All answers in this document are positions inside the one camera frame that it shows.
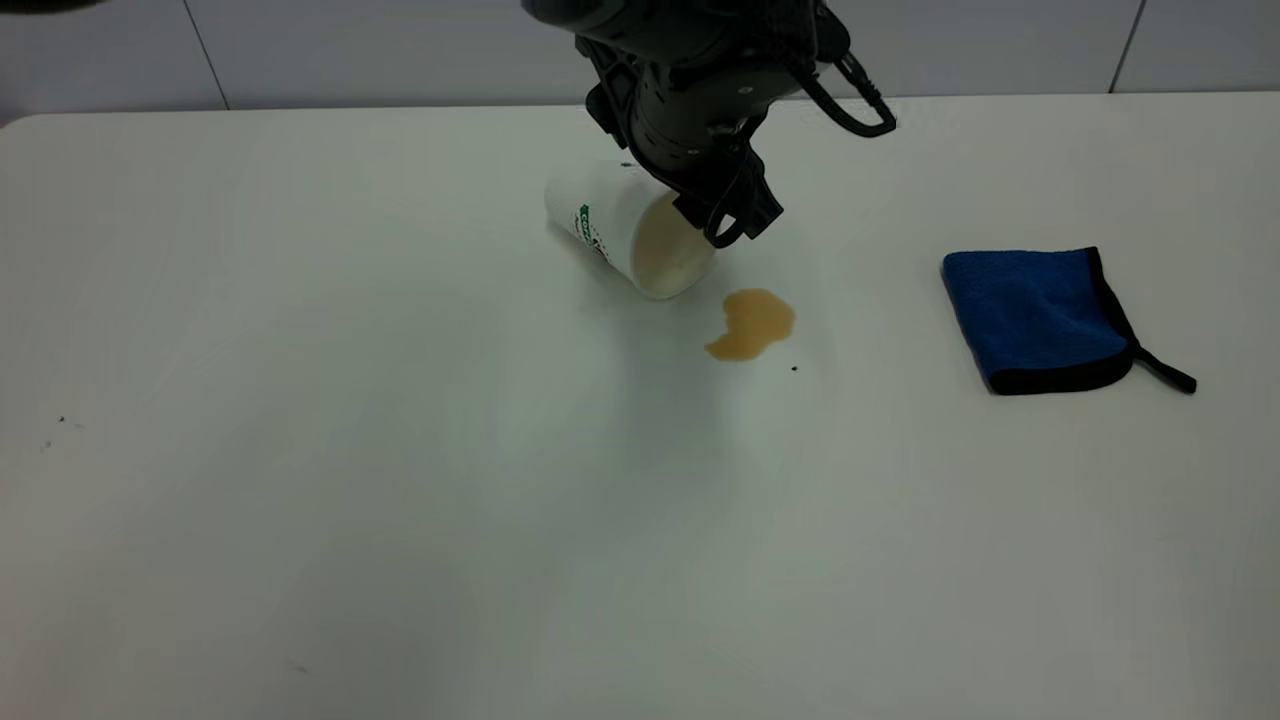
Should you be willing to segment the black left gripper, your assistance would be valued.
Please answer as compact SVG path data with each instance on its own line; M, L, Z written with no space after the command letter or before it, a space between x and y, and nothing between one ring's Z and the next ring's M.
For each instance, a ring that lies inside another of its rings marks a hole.
M751 147L771 106L800 88L780 63L756 54L675 68L590 38L584 55L598 74L590 117L678 191L673 208L713 249L758 238L782 214Z

